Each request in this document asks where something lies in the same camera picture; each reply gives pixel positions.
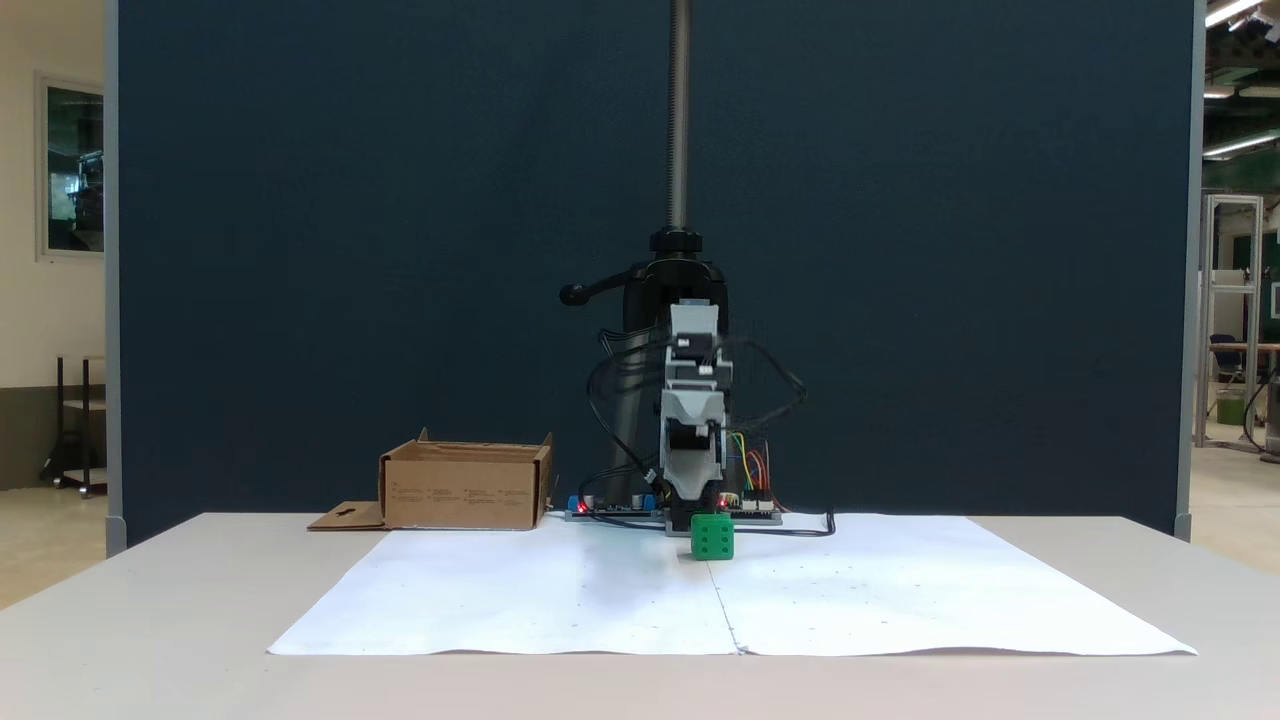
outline floor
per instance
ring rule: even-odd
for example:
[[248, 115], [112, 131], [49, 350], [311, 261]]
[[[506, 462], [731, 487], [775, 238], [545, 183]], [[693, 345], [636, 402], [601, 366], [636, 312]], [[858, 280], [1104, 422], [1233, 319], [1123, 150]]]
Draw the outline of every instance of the floor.
[[72, 488], [0, 492], [0, 609], [60, 583], [106, 555], [106, 498]]
[[[1243, 438], [1239, 427], [1210, 423], [1211, 439]], [[1261, 428], [1253, 433], [1261, 442]], [[1192, 542], [1280, 575], [1280, 465], [1256, 454], [1192, 450]]]
[[[1210, 423], [1208, 437], [1240, 428]], [[1256, 433], [1262, 439], [1262, 433]], [[1192, 451], [1192, 542], [1280, 575], [1280, 465], [1225, 448]], [[91, 568], [105, 555], [106, 498], [74, 489], [0, 492], [0, 609]]]

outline white table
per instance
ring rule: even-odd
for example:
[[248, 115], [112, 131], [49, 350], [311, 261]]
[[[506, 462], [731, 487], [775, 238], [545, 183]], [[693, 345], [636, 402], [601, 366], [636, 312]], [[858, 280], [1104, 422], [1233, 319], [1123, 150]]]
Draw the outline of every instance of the white table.
[[315, 518], [201, 515], [0, 612], [0, 717], [1280, 717], [1280, 577], [1125, 520], [977, 519], [1199, 657], [266, 655], [381, 538]]

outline threaded rod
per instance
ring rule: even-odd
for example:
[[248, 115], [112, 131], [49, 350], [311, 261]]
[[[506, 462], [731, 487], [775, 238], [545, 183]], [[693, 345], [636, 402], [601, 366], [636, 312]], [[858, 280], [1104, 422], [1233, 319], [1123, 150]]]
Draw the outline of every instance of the threaded rod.
[[667, 91], [667, 225], [684, 228], [689, 204], [689, 40], [694, 0], [671, 0], [671, 82]]

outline ceiling light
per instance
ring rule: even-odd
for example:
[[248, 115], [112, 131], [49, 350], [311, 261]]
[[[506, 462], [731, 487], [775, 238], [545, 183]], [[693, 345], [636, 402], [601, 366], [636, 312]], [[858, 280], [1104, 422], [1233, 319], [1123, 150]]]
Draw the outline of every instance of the ceiling light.
[[1224, 23], [1251, 8], [1257, 8], [1261, 4], [1262, 0], [1225, 0], [1224, 3], [1219, 3], [1216, 8], [1210, 8], [1208, 14], [1204, 15], [1204, 27], [1213, 27], [1219, 23]]
[[1240, 90], [1240, 97], [1280, 97], [1280, 85], [1251, 85]]
[[1263, 142], [1271, 142], [1272, 140], [1280, 138], [1280, 129], [1274, 129], [1271, 132], [1265, 132], [1245, 140], [1236, 140], [1235, 142], [1229, 142], [1226, 145], [1219, 145], [1216, 147], [1210, 147], [1204, 151], [1206, 158], [1213, 158], [1215, 155], [1225, 155], [1228, 152], [1234, 152], [1236, 150], [1244, 150], [1245, 147], [1253, 147], [1254, 145], [1262, 145]]

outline window frame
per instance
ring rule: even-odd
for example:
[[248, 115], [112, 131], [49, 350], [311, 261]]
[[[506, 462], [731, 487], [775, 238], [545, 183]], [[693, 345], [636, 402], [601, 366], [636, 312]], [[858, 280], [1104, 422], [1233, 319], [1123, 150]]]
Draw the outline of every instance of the window frame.
[[36, 72], [36, 261], [102, 263], [105, 249], [55, 250], [49, 247], [49, 88], [87, 92], [106, 99], [102, 85], [84, 79]]

